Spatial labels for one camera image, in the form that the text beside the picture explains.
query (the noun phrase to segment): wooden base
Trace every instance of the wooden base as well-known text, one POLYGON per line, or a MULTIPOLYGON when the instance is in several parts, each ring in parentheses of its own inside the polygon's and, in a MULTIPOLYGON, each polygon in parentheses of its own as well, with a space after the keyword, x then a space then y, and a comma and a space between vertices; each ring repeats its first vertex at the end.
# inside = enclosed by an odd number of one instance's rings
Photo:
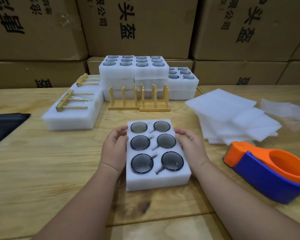
POLYGON ((122 99, 116 99, 112 106, 111 103, 109 103, 108 110, 139 110, 139 108, 140 108, 140 103, 137 102, 137 106, 136 106, 135 100, 127 99, 126 104, 124 106, 122 99))
POLYGON ((163 99, 158 99, 156 107, 152 99, 145 99, 144 106, 140 103, 140 112, 170 112, 171 107, 166 106, 166 102, 163 99))

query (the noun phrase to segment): person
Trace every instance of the person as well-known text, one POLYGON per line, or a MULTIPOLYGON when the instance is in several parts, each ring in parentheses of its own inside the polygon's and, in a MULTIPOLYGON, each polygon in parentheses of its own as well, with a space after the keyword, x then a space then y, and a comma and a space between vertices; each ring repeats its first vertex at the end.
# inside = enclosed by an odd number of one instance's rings
MULTIPOLYGON (((126 165, 127 129, 120 126, 109 133, 95 174, 33 240, 104 238, 115 185, 126 165)), ((210 162, 195 133, 182 128, 175 132, 192 174, 234 240, 300 240, 300 224, 221 172, 210 162)))

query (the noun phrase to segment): wooden table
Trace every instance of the wooden table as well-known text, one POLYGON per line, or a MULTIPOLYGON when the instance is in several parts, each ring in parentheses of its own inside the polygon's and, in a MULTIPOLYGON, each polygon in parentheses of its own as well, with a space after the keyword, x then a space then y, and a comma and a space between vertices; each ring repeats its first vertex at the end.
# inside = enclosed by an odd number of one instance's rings
MULTIPOLYGON (((216 88, 260 101, 290 101, 300 105, 300 86, 200 86, 216 88)), ((109 111, 105 102, 95 128, 89 131, 48 131, 41 116, 67 88, 0 90, 0 114, 32 116, 0 142, 0 239, 30 238, 38 232, 89 180, 98 167, 105 137, 130 120, 172 120, 173 126, 193 130, 202 137, 192 109, 172 101, 171 112, 109 111)), ((300 222, 300 198, 283 206, 256 192, 225 166, 226 146, 204 144, 222 171, 269 204, 300 222)), ((300 157, 300 133, 286 128, 279 137, 260 146, 289 150, 300 157)), ((109 239, 230 239, 198 182, 186 186, 125 192, 125 175, 119 179, 108 221, 109 239)))

